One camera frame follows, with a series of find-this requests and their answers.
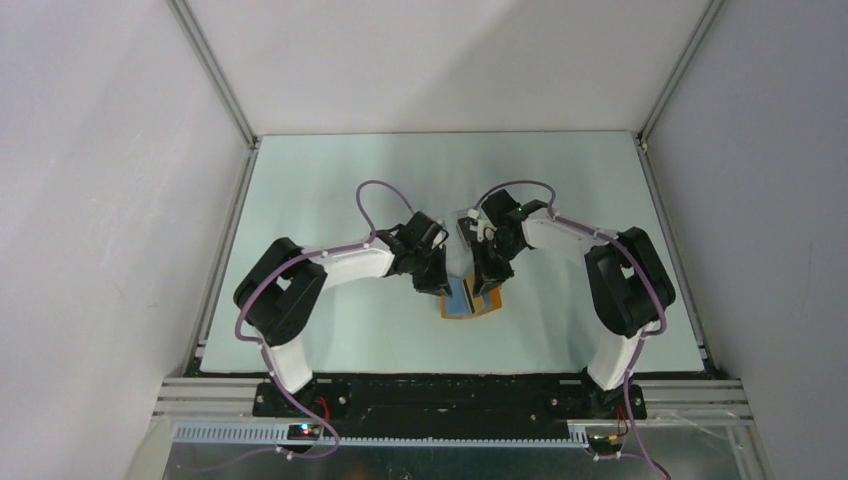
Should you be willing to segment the orange leather card holder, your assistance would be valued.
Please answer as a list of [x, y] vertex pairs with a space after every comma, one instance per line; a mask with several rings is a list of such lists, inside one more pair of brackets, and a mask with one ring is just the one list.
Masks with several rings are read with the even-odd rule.
[[475, 296], [473, 294], [474, 280], [474, 275], [464, 278], [448, 277], [451, 293], [440, 297], [440, 315], [443, 319], [469, 320], [490, 314], [503, 307], [500, 287]]

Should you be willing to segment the clear plastic card tray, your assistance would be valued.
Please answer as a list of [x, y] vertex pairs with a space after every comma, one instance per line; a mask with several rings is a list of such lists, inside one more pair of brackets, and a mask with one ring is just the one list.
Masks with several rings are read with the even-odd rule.
[[447, 247], [450, 249], [470, 250], [478, 239], [478, 220], [468, 214], [468, 210], [450, 212], [443, 216], [443, 224], [448, 230]]

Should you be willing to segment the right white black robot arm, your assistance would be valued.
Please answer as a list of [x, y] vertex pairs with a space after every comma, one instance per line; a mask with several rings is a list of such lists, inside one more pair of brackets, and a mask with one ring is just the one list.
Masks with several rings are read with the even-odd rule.
[[646, 338], [667, 328], [676, 291], [649, 235], [638, 227], [604, 230], [569, 219], [547, 202], [517, 202], [491, 189], [463, 217], [472, 251], [471, 293], [483, 296], [510, 279], [512, 261], [528, 249], [577, 258], [597, 317], [606, 332], [586, 367], [593, 381], [581, 392], [585, 411], [606, 418], [622, 403], [618, 387], [633, 370]]

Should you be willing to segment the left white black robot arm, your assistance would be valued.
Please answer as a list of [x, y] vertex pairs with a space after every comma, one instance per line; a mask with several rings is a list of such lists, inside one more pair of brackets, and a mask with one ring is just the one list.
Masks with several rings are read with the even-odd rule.
[[409, 276], [418, 293], [448, 295], [449, 237], [442, 223], [418, 211], [405, 223], [345, 245], [306, 249], [282, 237], [268, 247], [233, 294], [239, 309], [234, 335], [259, 349], [283, 409], [299, 417], [316, 403], [302, 334], [319, 296], [354, 281], [396, 275]]

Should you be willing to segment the black credit card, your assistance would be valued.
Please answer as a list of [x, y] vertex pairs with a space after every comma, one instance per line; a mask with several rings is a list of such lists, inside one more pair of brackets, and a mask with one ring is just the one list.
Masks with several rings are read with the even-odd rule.
[[471, 229], [471, 224], [465, 219], [459, 219], [457, 221], [457, 230], [463, 243], [467, 246], [476, 239], [476, 233]]

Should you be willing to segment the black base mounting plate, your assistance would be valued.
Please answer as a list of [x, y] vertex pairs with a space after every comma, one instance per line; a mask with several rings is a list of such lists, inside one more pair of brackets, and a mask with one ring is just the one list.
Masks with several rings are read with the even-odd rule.
[[340, 436], [554, 439], [576, 420], [647, 417], [637, 385], [602, 391], [584, 372], [526, 375], [319, 374], [287, 400], [265, 380], [252, 414], [300, 418], [302, 404]]

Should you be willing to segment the left controller circuit board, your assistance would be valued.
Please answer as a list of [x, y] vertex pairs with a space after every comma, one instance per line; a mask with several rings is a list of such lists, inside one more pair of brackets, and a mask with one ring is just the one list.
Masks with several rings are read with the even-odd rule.
[[320, 424], [289, 424], [286, 431], [288, 442], [315, 442], [322, 438], [323, 427]]

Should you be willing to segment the right aluminium frame rail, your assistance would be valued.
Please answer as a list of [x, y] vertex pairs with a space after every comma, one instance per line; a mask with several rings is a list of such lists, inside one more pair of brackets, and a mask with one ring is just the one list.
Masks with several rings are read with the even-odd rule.
[[674, 221], [669, 212], [667, 202], [663, 197], [663, 188], [657, 176], [658, 170], [656, 163], [651, 157], [651, 144], [652, 137], [657, 130], [660, 120], [675, 98], [690, 67], [694, 64], [702, 46], [723, 13], [725, 5], [726, 3], [724, 1], [709, 0], [706, 2], [682, 50], [674, 61], [670, 73], [666, 76], [656, 99], [652, 103], [646, 119], [639, 130], [633, 134], [634, 144], [637, 148], [642, 171], [648, 183], [652, 203], [660, 222], [663, 239], [669, 248], [673, 270], [679, 282], [679, 298], [686, 307], [691, 328], [695, 335], [696, 345], [701, 356], [703, 368], [699, 375], [710, 379], [722, 379], [725, 374], [714, 362], [708, 343], [708, 336], [705, 333], [704, 324], [693, 297], [685, 262], [681, 256]]

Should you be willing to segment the aluminium frame rail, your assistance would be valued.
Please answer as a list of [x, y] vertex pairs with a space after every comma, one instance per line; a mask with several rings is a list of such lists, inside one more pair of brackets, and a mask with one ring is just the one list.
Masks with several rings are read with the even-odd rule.
[[673, 270], [679, 282], [679, 298], [686, 307], [691, 328], [695, 335], [696, 345], [701, 356], [703, 368], [699, 375], [710, 379], [722, 379], [725, 374], [714, 362], [708, 343], [708, 336], [705, 333], [704, 324], [693, 297], [685, 262], [681, 256], [674, 221], [669, 212], [667, 202], [663, 197], [663, 188], [657, 176], [658, 170], [656, 163], [651, 157], [651, 144], [652, 137], [657, 130], [660, 120], [675, 98], [690, 67], [694, 64], [702, 46], [723, 13], [725, 5], [726, 3], [724, 1], [709, 0], [706, 2], [682, 50], [674, 61], [670, 73], [666, 76], [656, 99], [652, 103], [646, 119], [639, 130], [633, 134], [634, 144], [637, 148], [642, 171], [648, 183], [652, 203], [660, 222], [663, 239], [669, 248]]
[[244, 150], [236, 162], [235, 190], [226, 209], [225, 223], [217, 243], [187, 351], [180, 366], [172, 373], [174, 377], [190, 377], [199, 370], [203, 348], [211, 330], [227, 264], [231, 257], [251, 176], [255, 168], [260, 139], [250, 125], [236, 92], [216, 58], [213, 47], [190, 3], [188, 1], [170, 0], [167, 5], [188, 45], [194, 52], [200, 67], [206, 74], [208, 84], [215, 92], [219, 104], [235, 127]]

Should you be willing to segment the left aluminium frame rail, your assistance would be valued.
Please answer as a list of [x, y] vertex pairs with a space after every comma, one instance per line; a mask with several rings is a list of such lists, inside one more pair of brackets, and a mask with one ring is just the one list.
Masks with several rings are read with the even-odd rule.
[[235, 127], [244, 150], [236, 162], [235, 190], [226, 209], [225, 223], [217, 243], [187, 351], [180, 366], [172, 373], [174, 377], [190, 377], [199, 370], [203, 348], [211, 330], [227, 264], [231, 257], [251, 176], [255, 168], [260, 139], [250, 125], [236, 92], [216, 58], [213, 47], [190, 3], [188, 1], [170, 0], [167, 5], [188, 45], [194, 52], [200, 67], [206, 74], [208, 84], [215, 92], [219, 104]]

